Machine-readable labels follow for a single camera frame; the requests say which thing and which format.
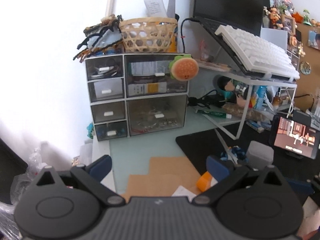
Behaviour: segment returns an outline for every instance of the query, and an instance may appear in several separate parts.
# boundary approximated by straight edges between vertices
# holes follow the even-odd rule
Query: hamburger magnet
[[[189,81],[199,72],[198,63],[191,58],[190,54],[176,56],[169,64],[171,78],[179,81]]]

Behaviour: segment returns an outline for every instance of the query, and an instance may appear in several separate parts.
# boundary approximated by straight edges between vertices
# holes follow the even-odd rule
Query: metal screw
[[[111,196],[107,199],[110,205],[119,205],[123,202],[123,198],[120,196]]]
[[[195,203],[199,205],[206,205],[210,202],[210,198],[207,196],[198,196],[195,198]]]

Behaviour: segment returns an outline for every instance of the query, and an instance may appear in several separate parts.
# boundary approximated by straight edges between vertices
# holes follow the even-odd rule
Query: desk organizer
[[[98,141],[184,126],[189,82],[170,77],[176,53],[116,54],[85,60]]]

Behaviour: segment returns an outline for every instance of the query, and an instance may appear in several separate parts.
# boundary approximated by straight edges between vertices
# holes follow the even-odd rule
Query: woven basket
[[[169,49],[177,20],[149,17],[119,23],[126,52],[166,52]]]

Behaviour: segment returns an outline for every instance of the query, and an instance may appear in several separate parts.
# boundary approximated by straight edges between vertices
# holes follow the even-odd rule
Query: cork board
[[[311,74],[304,75],[300,72],[300,79],[297,81],[298,88],[296,96],[304,94],[315,94],[316,88],[320,87],[320,50],[313,49],[308,46],[309,31],[313,31],[314,27],[297,24],[298,30],[301,31],[303,49],[306,53],[305,57],[300,59],[300,62],[306,61],[311,65]],[[295,98],[295,106],[303,111],[312,105],[312,97]]]

